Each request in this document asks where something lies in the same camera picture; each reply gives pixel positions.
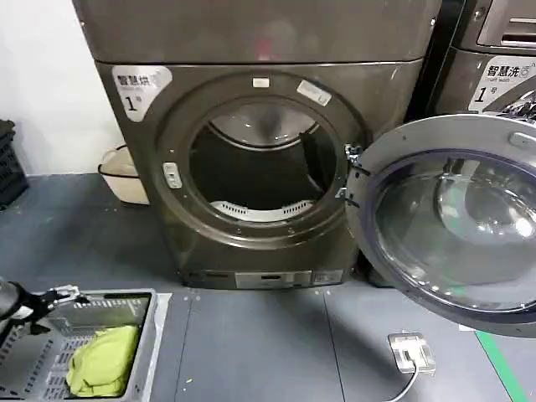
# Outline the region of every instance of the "dryer door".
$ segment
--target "dryer door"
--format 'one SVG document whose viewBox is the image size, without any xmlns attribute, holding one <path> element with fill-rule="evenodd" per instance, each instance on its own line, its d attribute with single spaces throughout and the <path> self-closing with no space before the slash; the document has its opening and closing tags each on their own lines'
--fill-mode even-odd
<svg viewBox="0 0 536 402">
<path fill-rule="evenodd" d="M 346 211 L 374 268 L 455 322 L 536 338 L 536 126 L 486 115 L 400 126 L 354 160 Z"/>
</svg>

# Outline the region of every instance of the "gray plastic basket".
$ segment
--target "gray plastic basket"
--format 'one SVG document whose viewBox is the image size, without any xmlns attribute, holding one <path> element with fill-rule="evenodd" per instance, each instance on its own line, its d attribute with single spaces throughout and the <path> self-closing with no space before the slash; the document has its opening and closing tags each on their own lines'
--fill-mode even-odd
<svg viewBox="0 0 536 402">
<path fill-rule="evenodd" d="M 153 290 L 85 291 L 89 304 L 70 304 L 53 311 L 40 324 L 50 332 L 23 335 L 9 323 L 0 327 L 0 400 L 33 402 L 73 399 L 65 383 L 75 350 L 88 343 L 95 331 L 135 325 L 140 328 L 126 391 L 120 398 L 92 401 L 132 401 L 142 397 L 155 341 Z"/>
</svg>

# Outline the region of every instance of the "green towel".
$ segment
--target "green towel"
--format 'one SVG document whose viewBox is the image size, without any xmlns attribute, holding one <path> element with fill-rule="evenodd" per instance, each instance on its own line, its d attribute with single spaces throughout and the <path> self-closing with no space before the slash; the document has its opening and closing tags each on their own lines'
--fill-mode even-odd
<svg viewBox="0 0 536 402">
<path fill-rule="evenodd" d="M 97 332 L 69 361 L 65 380 L 71 394 L 82 397 L 122 395 L 136 345 L 136 327 Z"/>
</svg>

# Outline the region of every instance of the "green floor line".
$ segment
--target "green floor line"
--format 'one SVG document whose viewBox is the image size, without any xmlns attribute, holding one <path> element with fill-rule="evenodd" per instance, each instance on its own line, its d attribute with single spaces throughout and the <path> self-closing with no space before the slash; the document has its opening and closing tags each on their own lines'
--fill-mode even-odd
<svg viewBox="0 0 536 402">
<path fill-rule="evenodd" d="M 512 370 L 508 367 L 503 354 L 497 347 L 492 336 L 487 332 L 476 331 L 478 342 L 482 345 L 482 348 L 487 354 L 493 368 L 497 372 L 497 375 L 501 379 L 512 402 L 528 402 L 528 398 L 523 392 L 521 385 L 519 385 L 518 379 L 513 375 Z"/>
</svg>

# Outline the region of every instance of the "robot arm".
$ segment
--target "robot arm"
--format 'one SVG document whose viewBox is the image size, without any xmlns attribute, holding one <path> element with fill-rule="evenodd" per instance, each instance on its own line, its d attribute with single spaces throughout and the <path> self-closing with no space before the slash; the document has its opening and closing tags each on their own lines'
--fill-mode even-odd
<svg viewBox="0 0 536 402">
<path fill-rule="evenodd" d="M 18 283 L 5 281 L 0 277 L 0 322 L 11 320 L 15 325 L 30 323 L 33 335 L 47 332 L 48 328 L 37 324 L 57 306 L 88 302 L 77 286 L 54 287 L 45 293 L 30 293 Z"/>
</svg>

